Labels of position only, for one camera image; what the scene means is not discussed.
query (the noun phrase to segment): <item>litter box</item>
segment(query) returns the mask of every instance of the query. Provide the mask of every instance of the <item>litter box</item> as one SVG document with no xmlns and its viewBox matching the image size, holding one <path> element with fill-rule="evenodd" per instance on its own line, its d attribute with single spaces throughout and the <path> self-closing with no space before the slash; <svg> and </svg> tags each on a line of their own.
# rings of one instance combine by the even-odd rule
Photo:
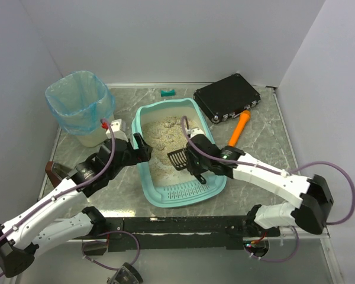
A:
<svg viewBox="0 0 355 284">
<path fill-rule="evenodd" d="M 131 124 L 132 132 L 142 134 L 142 125 L 165 117 L 182 117 L 183 115 L 193 120 L 214 143 L 213 136 L 199 110 L 199 106 L 190 98 L 171 99 L 140 107 Z M 206 184 L 202 185 L 188 173 L 190 181 L 179 180 L 176 184 L 160 186 L 153 183 L 148 163 L 140 163 L 137 167 L 145 197 L 151 204 L 163 208 L 185 206 L 213 197 L 223 190 L 227 179 L 225 176 L 216 176 L 213 173 L 206 172 L 203 174 Z"/>
</svg>

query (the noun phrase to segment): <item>white wall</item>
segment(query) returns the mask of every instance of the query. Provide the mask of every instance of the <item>white wall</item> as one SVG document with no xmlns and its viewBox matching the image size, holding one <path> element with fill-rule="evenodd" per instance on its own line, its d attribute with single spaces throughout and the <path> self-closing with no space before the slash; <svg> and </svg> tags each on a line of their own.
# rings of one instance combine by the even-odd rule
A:
<svg viewBox="0 0 355 284">
<path fill-rule="evenodd" d="M 56 134 L 44 90 L 59 75 L 18 0 L 0 0 L 0 222 L 32 205 Z"/>
<path fill-rule="evenodd" d="M 328 160 L 355 182 L 355 0 L 326 0 L 277 89 L 283 116 L 300 164 Z M 322 173 L 335 199 L 330 220 L 350 207 L 350 190 L 337 172 Z M 346 283 L 355 283 L 355 214 L 330 227 Z"/>
<path fill-rule="evenodd" d="M 20 0 L 63 75 L 277 86 L 324 0 Z"/>
</svg>

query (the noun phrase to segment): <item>blue plastic bag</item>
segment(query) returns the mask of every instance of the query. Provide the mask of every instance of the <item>blue plastic bag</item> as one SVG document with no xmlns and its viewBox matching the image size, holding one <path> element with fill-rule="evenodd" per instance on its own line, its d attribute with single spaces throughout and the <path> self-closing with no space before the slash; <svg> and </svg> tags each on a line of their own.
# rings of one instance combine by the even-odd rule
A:
<svg viewBox="0 0 355 284">
<path fill-rule="evenodd" d="M 62 129 L 74 135 L 90 134 L 115 109 L 106 84 L 89 71 L 72 73 L 49 86 L 46 101 Z"/>
</svg>

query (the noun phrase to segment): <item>teal clip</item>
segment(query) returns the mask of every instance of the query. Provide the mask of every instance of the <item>teal clip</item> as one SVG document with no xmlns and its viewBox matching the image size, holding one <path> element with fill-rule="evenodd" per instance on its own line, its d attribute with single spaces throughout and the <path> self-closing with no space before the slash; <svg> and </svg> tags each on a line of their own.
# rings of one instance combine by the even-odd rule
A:
<svg viewBox="0 0 355 284">
<path fill-rule="evenodd" d="M 175 90 L 171 90 L 171 91 L 160 91 L 160 96 L 175 96 L 176 92 Z"/>
</svg>

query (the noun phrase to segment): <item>black box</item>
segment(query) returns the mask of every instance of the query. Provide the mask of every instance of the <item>black box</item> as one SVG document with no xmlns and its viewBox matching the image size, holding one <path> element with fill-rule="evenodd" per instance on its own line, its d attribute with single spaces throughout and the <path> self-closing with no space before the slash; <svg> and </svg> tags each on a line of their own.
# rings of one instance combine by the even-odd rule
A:
<svg viewBox="0 0 355 284">
<path fill-rule="evenodd" d="M 257 105 L 260 94 L 236 73 L 196 90 L 193 99 L 213 123 L 220 123 Z"/>
</svg>

